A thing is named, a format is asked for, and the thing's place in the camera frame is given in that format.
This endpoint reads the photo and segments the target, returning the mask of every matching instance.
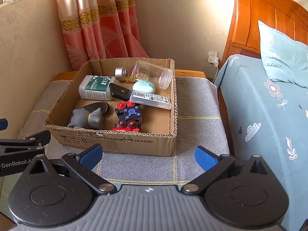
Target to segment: metal screw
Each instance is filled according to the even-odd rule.
[[[104,184],[101,184],[98,188],[100,191],[109,192],[114,189],[114,186],[110,183],[104,183]]]
[[[199,187],[196,184],[186,184],[184,186],[186,192],[196,192],[198,189]]]

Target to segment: gold curtain trim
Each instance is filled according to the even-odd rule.
[[[135,0],[128,0],[128,6],[130,6],[132,4],[136,4]]]
[[[100,14],[98,12],[98,9],[91,9],[90,13],[91,13],[92,22],[97,21],[99,19]]]
[[[63,21],[60,20],[60,23],[61,23],[62,30],[65,30],[65,31],[72,31],[74,29],[81,28],[79,17],[73,18],[70,20],[63,20]]]
[[[99,19],[99,11],[97,9],[91,9],[90,12],[83,11],[80,16],[77,16],[68,20],[60,20],[62,30],[72,31],[77,28],[81,28],[81,24],[88,25],[90,22],[97,21]]]
[[[108,5],[98,6],[98,12],[100,15],[105,14],[115,14],[116,13],[116,5],[114,3]]]
[[[92,22],[91,13],[87,11],[82,12],[80,14],[80,22],[84,25],[87,25]]]
[[[117,10],[128,8],[128,0],[115,2]]]

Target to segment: clear plastic case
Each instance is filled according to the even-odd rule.
[[[162,95],[155,95],[145,92],[133,90],[129,99],[131,102],[136,102],[157,108],[171,109],[171,102],[169,99]]]

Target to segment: wooden bed headboard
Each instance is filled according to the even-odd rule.
[[[258,20],[296,41],[308,45],[308,11],[293,0],[234,0],[234,10],[224,54],[261,58]]]

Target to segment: barcode label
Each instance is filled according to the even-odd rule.
[[[145,93],[142,93],[142,92],[135,92],[134,94],[136,97],[140,97],[140,98],[144,98],[145,97]]]
[[[165,97],[165,96],[162,96],[162,95],[154,95],[154,94],[150,94],[150,93],[143,93],[143,92],[135,91],[133,96],[138,97],[138,98],[143,98],[143,99],[146,99],[146,100],[150,100],[150,101],[170,104],[168,98]]]
[[[106,92],[104,91],[86,90],[86,93],[88,99],[106,100]]]

